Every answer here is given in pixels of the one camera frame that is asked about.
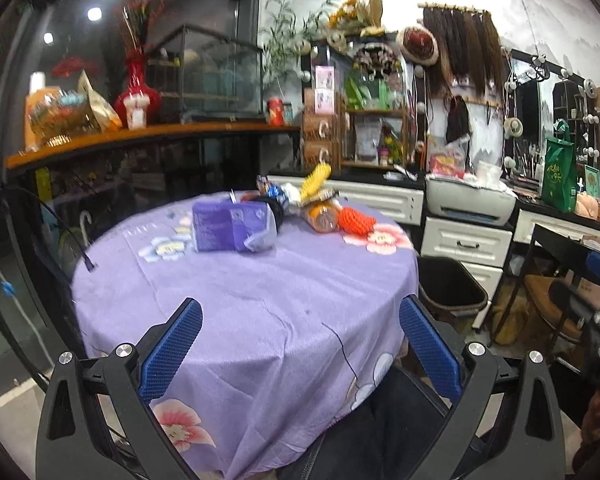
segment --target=round table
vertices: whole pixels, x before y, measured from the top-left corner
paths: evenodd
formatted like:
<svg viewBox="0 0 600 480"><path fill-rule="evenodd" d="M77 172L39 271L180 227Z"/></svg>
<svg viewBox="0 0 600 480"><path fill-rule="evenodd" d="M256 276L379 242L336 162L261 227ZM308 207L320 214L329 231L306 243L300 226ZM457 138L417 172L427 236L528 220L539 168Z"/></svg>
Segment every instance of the round table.
<svg viewBox="0 0 600 480"><path fill-rule="evenodd" d="M100 356L198 300L202 330L151 407L193 469L246 478L296 460L379 383L403 340L416 254L397 224L360 205L378 219L368 238L288 218L269 251L196 253L192 202L128 218L89 247L97 268L78 265L75 309Z"/></svg>

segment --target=tissue box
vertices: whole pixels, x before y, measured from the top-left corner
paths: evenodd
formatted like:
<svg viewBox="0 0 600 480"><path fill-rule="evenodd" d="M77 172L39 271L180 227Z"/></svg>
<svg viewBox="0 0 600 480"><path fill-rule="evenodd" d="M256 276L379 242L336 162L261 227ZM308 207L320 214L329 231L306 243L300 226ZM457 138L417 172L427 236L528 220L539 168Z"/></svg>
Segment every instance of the tissue box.
<svg viewBox="0 0 600 480"><path fill-rule="evenodd" d="M269 249L276 239L276 221L262 202L194 202L191 234L197 251Z"/></svg>

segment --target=orange bottle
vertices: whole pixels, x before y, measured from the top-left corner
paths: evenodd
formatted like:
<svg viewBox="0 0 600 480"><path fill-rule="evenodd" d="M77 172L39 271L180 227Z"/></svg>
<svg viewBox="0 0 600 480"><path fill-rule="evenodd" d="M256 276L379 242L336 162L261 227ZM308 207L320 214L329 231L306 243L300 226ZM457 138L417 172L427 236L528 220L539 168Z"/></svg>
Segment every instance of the orange bottle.
<svg viewBox="0 0 600 480"><path fill-rule="evenodd" d="M338 210L328 202L306 206L302 216L316 232L333 233L338 230Z"/></svg>

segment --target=red can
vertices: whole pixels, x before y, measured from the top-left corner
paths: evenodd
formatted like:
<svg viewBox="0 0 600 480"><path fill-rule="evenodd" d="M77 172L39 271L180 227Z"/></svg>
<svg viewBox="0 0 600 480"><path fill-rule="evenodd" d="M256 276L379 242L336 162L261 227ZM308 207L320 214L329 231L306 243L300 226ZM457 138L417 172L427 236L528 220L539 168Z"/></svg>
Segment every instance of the red can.
<svg viewBox="0 0 600 480"><path fill-rule="evenodd" d="M271 126L284 126L285 111L282 99L279 97L272 97L267 102L267 108L269 109L269 124L271 124Z"/></svg>

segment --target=black trash bin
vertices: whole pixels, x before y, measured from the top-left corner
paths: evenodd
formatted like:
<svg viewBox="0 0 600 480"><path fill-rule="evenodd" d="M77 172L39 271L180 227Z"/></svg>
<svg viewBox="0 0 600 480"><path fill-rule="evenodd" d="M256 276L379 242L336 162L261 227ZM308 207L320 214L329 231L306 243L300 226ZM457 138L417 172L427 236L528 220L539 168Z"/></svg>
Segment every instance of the black trash bin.
<svg viewBox="0 0 600 480"><path fill-rule="evenodd" d="M442 256L418 256L420 301L438 321L468 334L475 316L487 306L486 291L464 265Z"/></svg>

